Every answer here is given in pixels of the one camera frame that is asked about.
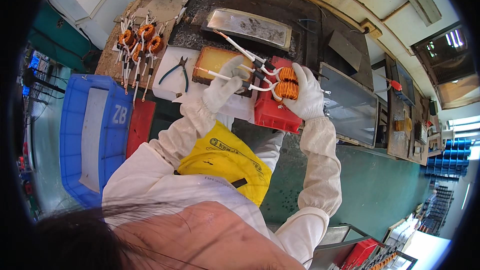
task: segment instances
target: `pliers green handle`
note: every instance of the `pliers green handle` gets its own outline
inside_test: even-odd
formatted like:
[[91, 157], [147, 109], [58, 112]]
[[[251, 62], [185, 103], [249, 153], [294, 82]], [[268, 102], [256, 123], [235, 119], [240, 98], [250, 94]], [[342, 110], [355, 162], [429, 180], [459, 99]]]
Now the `pliers green handle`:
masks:
[[188, 57], [183, 60], [183, 56], [180, 58], [180, 62], [178, 63], [178, 65], [176, 65], [175, 67], [171, 68], [168, 72], [166, 72], [162, 78], [160, 79], [160, 81], [158, 82], [158, 84], [161, 84], [162, 81], [169, 75], [173, 72], [173, 70], [177, 69], [178, 67], [182, 66], [183, 68], [183, 75], [185, 76], [185, 93], [188, 92], [188, 76], [187, 76], [187, 70], [185, 69], [185, 64], [187, 63], [187, 60], [188, 60]]

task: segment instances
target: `worker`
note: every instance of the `worker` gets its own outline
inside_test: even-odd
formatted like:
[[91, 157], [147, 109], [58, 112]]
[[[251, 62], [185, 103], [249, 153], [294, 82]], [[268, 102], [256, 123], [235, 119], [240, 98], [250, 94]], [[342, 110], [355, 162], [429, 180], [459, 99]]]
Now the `worker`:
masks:
[[[255, 200], [262, 192], [250, 190], [246, 196], [239, 191], [252, 184], [253, 175], [245, 172], [247, 178], [235, 186], [222, 177], [222, 169], [217, 169], [217, 176], [201, 173], [211, 172], [210, 167], [238, 169], [226, 164], [228, 155], [199, 153], [187, 158], [197, 141], [224, 126], [216, 117], [241, 88], [243, 70], [237, 66], [242, 61], [238, 57], [227, 62], [220, 73], [231, 80], [215, 78], [201, 98], [183, 103], [183, 118], [160, 131], [158, 139], [141, 144], [111, 175], [103, 190], [102, 208], [60, 213], [36, 225], [40, 240], [36, 248], [45, 251], [52, 265], [70, 269], [309, 268], [342, 199], [335, 128], [323, 114], [323, 92], [308, 68], [293, 63], [298, 99], [284, 99], [284, 105], [305, 120], [300, 149], [308, 162], [298, 195], [299, 211], [275, 233], [267, 228], [258, 204], [248, 197]], [[210, 150], [237, 154], [239, 150], [226, 142], [219, 145], [231, 134], [222, 126], [216, 134], [227, 136], [207, 139]], [[283, 136], [283, 132], [273, 134], [259, 159], [250, 161], [255, 171], [261, 167], [265, 181], [275, 168]], [[195, 158], [202, 154], [203, 159]], [[200, 167], [199, 160], [208, 167], [192, 174], [192, 168]]]

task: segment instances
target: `white protective coat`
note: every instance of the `white protective coat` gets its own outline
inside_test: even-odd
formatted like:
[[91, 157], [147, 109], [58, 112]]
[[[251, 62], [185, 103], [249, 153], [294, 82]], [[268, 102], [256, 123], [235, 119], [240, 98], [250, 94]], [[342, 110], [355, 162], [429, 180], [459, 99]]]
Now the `white protective coat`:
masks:
[[[273, 234], [266, 227], [260, 209], [225, 179], [201, 174], [173, 175], [180, 160], [190, 154], [197, 139], [203, 138], [216, 121], [216, 114], [201, 99], [182, 104], [180, 112], [183, 118], [160, 131], [158, 140], [141, 144], [113, 173], [103, 190], [103, 205], [165, 203], [139, 215], [147, 218], [178, 213], [203, 201], [217, 201], [308, 269], [313, 251], [325, 235], [329, 217], [342, 202], [340, 162], [335, 155], [332, 122], [327, 117], [305, 122], [300, 149], [308, 162], [303, 190], [298, 195], [299, 211]], [[105, 220], [111, 227], [129, 221], [128, 217]]]

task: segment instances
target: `white work glove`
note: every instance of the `white work glove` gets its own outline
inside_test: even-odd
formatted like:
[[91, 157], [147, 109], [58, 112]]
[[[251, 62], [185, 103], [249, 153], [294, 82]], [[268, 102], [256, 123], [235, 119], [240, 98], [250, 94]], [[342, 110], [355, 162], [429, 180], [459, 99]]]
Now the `white work glove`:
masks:
[[242, 80], [250, 77], [245, 70], [237, 68], [243, 63], [243, 55], [236, 56], [226, 62], [220, 69], [219, 74], [231, 77], [232, 79], [226, 81], [219, 77], [210, 83], [210, 87], [203, 91], [202, 101], [209, 111], [213, 114], [219, 112], [219, 109], [224, 105], [229, 97], [242, 90]]
[[307, 67], [297, 63], [292, 64], [298, 78], [298, 99], [283, 99], [283, 103], [295, 115], [303, 120], [324, 117], [324, 93], [320, 83]]

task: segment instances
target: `electrical outlet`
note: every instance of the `electrical outlet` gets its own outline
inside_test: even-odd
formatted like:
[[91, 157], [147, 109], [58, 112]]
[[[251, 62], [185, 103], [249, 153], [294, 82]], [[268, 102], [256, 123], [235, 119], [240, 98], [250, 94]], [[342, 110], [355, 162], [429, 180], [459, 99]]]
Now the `electrical outlet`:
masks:
[[372, 38], [374, 39], [378, 39], [380, 38], [383, 33], [382, 31], [376, 27], [369, 19], [365, 18], [365, 20], [363, 20], [361, 23], [360, 23], [360, 26], [365, 29], [368, 27], [369, 29], [369, 34], [370, 36], [372, 36]]

